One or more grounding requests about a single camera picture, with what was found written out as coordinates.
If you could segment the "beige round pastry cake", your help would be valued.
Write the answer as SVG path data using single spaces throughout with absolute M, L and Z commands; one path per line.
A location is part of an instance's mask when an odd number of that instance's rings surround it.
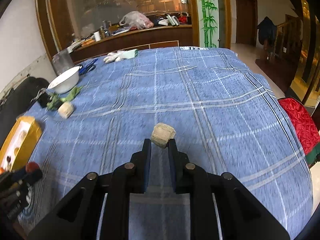
M 157 123 L 151 133 L 151 142 L 160 148 L 166 148 L 170 139 L 174 139 L 176 131 L 173 127 L 162 122 Z

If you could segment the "dark red apple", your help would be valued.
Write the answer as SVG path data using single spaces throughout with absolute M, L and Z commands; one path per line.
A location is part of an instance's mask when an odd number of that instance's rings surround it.
M 35 172 L 35 171 L 37 171 L 39 169 L 40 169 L 39 165 L 36 162 L 33 162 L 33 161 L 27 163 L 27 165 L 25 166 L 25 171 L 27 173 L 33 173 L 33 172 Z

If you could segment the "blue plaid tablecloth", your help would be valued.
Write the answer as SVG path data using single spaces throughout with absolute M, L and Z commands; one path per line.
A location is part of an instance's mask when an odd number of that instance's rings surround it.
M 312 215 L 309 168 L 295 129 L 266 79 L 228 49 L 141 50 L 79 81 L 68 119 L 34 104 L 43 128 L 31 160 L 43 179 L 19 217 L 26 232 L 86 174 L 128 162 L 157 123 L 207 172 L 232 173 L 295 238 Z

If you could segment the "beige pastry on cloth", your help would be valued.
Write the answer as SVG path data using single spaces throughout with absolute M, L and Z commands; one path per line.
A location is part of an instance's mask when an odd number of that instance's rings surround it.
M 74 107 L 70 102 L 64 102 L 57 110 L 59 116 L 63 119 L 68 119 L 74 112 Z

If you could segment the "green leafy vegetable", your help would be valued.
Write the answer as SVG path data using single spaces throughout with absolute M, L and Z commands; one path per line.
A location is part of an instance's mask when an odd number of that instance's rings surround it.
M 60 94 L 57 93 L 49 93 L 49 101 L 47 102 L 47 109 L 50 111 L 58 110 L 65 102 L 73 101 L 76 96 L 80 93 L 82 87 L 73 87 L 70 92 L 65 96 L 62 97 Z

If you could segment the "white enamel bowl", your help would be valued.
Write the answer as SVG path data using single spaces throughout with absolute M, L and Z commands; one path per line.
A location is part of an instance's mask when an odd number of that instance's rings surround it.
M 49 84 L 47 90 L 57 94 L 64 94 L 70 91 L 79 82 L 79 69 L 79 66 L 75 66 L 63 72 Z

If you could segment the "white foam tray yellow rim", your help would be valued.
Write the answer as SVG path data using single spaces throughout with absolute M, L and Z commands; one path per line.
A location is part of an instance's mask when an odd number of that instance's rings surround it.
M 33 116 L 20 116 L 1 148 L 1 173 L 26 165 L 41 135 L 42 129 Z

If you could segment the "small black box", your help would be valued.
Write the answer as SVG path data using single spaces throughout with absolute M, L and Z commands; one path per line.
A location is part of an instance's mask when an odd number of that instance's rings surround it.
M 45 91 L 40 91 L 40 94 L 37 96 L 36 101 L 39 103 L 41 108 L 46 108 L 48 103 L 51 103 L 51 96 L 45 92 Z

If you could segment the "white glove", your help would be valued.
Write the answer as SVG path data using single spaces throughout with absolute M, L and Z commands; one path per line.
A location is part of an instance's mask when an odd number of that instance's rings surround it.
M 126 59 L 132 59 L 138 54 L 138 49 L 131 50 L 118 50 L 116 52 L 110 52 L 103 59 L 105 63 L 118 62 Z

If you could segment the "red quilted chair cover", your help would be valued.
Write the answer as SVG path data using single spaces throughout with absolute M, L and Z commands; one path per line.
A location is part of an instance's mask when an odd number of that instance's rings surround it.
M 319 162 L 319 133 L 307 109 L 292 97 L 278 99 L 279 104 L 289 116 L 297 137 L 303 147 L 309 167 Z

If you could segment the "clear glass pitcher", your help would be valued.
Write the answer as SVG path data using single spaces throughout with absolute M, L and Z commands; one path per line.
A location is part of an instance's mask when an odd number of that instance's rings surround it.
M 62 50 L 53 56 L 52 65 L 57 76 L 74 67 L 74 63 L 67 49 Z

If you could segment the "wooden cabinet counter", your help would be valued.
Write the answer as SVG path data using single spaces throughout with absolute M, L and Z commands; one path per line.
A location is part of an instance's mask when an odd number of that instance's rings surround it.
M 199 35 L 193 29 L 193 26 L 191 24 L 181 24 L 175 27 L 164 26 L 133 30 L 107 37 L 71 52 L 71 59 L 74 63 L 79 63 L 118 50 L 198 45 Z

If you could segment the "black leather sofa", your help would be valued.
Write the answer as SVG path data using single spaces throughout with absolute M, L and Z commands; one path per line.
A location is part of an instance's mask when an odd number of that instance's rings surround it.
M 44 78 L 27 77 L 16 89 L 12 89 L 1 104 L 1 146 L 16 122 L 16 118 L 25 113 L 32 105 L 41 88 L 47 88 L 49 82 Z

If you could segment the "pink white plastic bag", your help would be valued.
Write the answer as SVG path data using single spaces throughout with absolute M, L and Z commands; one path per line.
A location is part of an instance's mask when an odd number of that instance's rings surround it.
M 127 13 L 119 21 L 119 25 L 129 25 L 130 27 L 136 27 L 137 29 L 149 29 L 154 26 L 153 22 L 150 21 L 143 13 L 138 11 L 131 11 Z

